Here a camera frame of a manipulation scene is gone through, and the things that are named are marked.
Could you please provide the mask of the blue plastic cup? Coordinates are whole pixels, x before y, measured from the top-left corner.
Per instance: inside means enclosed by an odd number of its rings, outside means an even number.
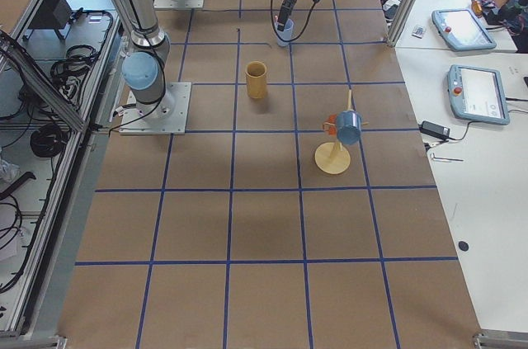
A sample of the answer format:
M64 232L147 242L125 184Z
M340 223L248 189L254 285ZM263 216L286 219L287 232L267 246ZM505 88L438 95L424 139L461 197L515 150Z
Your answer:
M286 47L290 43L290 40L293 38L294 22L289 19L283 31L277 30L277 23L274 23L274 25L276 30L276 43L280 47Z

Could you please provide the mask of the bamboo holder cup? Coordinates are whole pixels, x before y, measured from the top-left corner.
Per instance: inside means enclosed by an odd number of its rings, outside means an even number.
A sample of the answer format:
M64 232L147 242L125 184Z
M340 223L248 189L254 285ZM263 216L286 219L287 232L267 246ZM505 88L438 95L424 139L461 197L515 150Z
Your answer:
M252 61L245 70L247 95L252 99L262 99L267 96L267 67L263 62Z

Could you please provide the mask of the red cup on stand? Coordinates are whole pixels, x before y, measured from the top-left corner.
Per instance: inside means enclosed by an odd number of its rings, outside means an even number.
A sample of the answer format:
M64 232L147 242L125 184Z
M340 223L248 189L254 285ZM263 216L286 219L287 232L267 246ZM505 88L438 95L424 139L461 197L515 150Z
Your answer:
M337 114L330 115L324 122L323 122L323 131L327 134L336 137L337 136Z

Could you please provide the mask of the blue cup on stand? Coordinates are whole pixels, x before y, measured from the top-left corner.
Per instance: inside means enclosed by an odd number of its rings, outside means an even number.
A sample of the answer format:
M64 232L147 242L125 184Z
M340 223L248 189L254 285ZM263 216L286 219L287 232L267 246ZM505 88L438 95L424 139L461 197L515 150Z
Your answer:
M337 139L345 145L353 145L361 138L361 115L356 111L342 111L336 117Z

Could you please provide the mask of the wooden cup tree stand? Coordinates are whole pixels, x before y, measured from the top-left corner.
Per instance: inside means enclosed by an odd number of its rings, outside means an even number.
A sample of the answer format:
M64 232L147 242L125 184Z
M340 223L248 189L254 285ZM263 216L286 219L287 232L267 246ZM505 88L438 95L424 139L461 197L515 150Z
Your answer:
M351 102L352 89L350 88L347 93L346 109L344 111L356 111L352 108ZM364 122L362 118L361 133L364 125L366 125L366 122ZM351 156L346 145L342 144L336 136L332 142L320 144L316 148L314 152L314 161L321 171L330 175L338 175L345 172L350 167Z

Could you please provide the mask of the teach pendant far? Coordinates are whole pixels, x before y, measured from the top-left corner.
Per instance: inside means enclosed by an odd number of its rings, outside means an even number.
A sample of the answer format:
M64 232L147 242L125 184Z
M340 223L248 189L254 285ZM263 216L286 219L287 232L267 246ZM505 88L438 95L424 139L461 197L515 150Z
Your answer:
M431 13L439 36L451 50L492 50L495 40L469 9L444 9Z

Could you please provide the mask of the teach pendant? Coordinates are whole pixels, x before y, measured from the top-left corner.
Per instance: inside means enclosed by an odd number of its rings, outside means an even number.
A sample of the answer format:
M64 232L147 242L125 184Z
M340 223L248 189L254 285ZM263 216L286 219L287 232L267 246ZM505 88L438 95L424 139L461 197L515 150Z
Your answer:
M444 9L431 13L439 36L451 50L492 50L495 40L469 9Z
M497 70L453 64L446 79L450 108L456 118L510 124L502 78Z

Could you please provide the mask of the black power adapter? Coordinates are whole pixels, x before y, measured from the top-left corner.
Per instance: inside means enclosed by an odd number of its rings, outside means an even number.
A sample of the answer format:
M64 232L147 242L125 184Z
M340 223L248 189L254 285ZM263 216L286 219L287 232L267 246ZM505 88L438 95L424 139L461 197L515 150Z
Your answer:
M450 129L448 127L438 125L428 120L424 120L419 125L419 130L422 134L426 134L440 140L448 140L450 137Z

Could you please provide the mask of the teach pendant near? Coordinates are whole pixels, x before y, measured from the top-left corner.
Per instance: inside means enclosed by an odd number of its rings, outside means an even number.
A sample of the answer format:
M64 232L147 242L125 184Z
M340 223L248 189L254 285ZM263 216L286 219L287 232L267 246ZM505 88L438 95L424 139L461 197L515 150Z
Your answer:
M456 118L510 124L502 78L497 70L453 64L446 79L450 108Z

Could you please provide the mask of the silver allen key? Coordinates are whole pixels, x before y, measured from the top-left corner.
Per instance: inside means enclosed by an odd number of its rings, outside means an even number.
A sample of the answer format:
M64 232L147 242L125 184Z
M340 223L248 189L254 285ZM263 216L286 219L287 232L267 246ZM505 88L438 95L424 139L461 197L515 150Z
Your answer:
M453 162L463 162L463 159L461 158L446 158L446 157L438 157L434 153L430 155L431 160L436 162L442 162L442 163L453 163Z

